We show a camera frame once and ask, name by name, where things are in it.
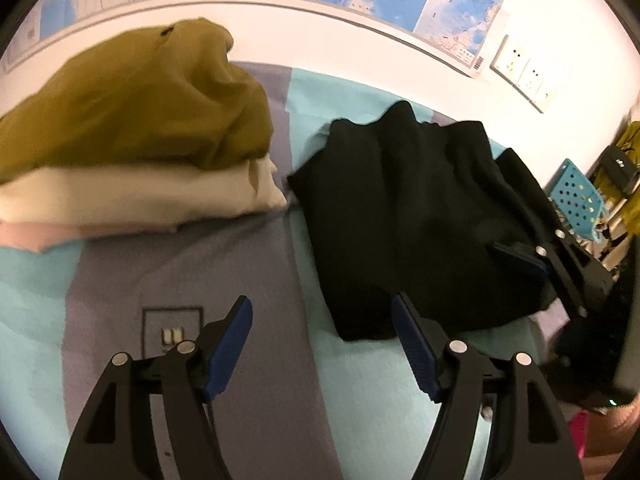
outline perforated basket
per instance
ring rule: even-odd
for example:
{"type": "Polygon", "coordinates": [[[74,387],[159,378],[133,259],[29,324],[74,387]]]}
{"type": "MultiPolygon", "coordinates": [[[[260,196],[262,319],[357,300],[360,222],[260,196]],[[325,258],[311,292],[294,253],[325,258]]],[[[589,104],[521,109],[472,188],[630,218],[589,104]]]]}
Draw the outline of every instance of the perforated basket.
{"type": "Polygon", "coordinates": [[[604,211],[604,200],[575,164],[565,160],[558,171],[549,197],[580,238],[600,242],[596,231],[598,218],[604,211]]]}

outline olive green clothing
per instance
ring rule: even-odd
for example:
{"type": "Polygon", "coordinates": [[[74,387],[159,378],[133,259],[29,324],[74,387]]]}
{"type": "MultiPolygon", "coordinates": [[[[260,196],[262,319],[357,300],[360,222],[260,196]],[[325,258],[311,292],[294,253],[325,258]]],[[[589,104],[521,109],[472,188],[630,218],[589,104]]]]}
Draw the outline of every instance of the olive green clothing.
{"type": "Polygon", "coordinates": [[[68,60],[0,118],[0,182],[43,166],[143,160],[229,168],[266,155],[273,127],[233,38],[203,18],[129,30],[68,60]]]}
{"type": "MultiPolygon", "coordinates": [[[[616,143],[619,148],[625,151],[626,156],[635,165],[640,164],[640,122],[631,123],[616,143]]],[[[594,183],[607,198],[613,200],[614,204],[622,198],[622,193],[613,185],[609,177],[602,170],[598,170],[594,183]]],[[[622,206],[620,210],[622,221],[627,232],[630,234],[640,234],[640,190],[636,191],[631,198],[622,206]]]]}

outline stack of folded clothes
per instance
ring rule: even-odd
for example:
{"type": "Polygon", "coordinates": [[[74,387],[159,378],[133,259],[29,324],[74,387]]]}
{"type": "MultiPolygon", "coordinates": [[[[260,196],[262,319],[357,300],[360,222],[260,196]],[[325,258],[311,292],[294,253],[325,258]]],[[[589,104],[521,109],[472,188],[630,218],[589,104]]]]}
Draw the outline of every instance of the stack of folded clothes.
{"type": "Polygon", "coordinates": [[[0,118],[0,246],[172,232],[282,208],[264,89],[204,19],[130,30],[0,118]]]}

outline black folded clothing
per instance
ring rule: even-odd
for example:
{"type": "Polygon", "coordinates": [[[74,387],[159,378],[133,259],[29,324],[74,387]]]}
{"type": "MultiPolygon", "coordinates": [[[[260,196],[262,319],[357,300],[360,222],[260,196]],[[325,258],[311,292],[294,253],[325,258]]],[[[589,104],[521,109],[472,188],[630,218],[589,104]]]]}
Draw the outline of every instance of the black folded clothing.
{"type": "MultiPolygon", "coordinates": [[[[510,173],[540,189],[513,150],[502,156],[510,173]]],[[[404,101],[371,124],[337,120],[326,147],[289,184],[345,340],[393,336],[389,304],[399,291],[450,334],[500,326],[548,304],[545,280],[487,248],[535,247],[549,229],[505,181],[481,123],[419,123],[404,101]]]]}

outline bed sheet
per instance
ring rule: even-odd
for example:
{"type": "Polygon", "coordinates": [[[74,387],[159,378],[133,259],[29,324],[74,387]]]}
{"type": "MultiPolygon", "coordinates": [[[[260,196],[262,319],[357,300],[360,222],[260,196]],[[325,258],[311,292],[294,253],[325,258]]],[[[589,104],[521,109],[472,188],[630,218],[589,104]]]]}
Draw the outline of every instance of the bed sheet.
{"type": "MultiPolygon", "coordinates": [[[[281,186],[322,147],[332,119],[372,121],[398,99],[302,70],[242,66],[270,100],[281,186]]],[[[414,107],[421,120],[451,121],[414,107]]],[[[501,149],[492,144],[494,155],[501,149]]],[[[70,428],[108,358],[142,355],[153,337],[142,323],[146,308],[198,305],[208,322],[238,294],[252,298],[257,322],[214,405],[234,478],[410,478],[438,407],[417,388],[398,341],[337,337],[295,206],[285,215],[195,222],[176,235],[72,242],[42,255],[0,249],[0,366],[11,378],[0,383],[0,418],[39,478],[57,478],[70,428]],[[274,419],[283,420],[277,431],[274,419]],[[262,438],[244,438],[252,432],[262,438]],[[261,450],[259,474],[242,458],[249,448],[261,450]]],[[[495,356],[537,357],[535,331],[519,320],[468,339],[495,356]]],[[[479,477],[488,431],[479,419],[469,480],[479,477]]],[[[168,440],[160,435],[162,449],[168,440]]],[[[176,478],[166,467],[167,479],[176,478]]]]}

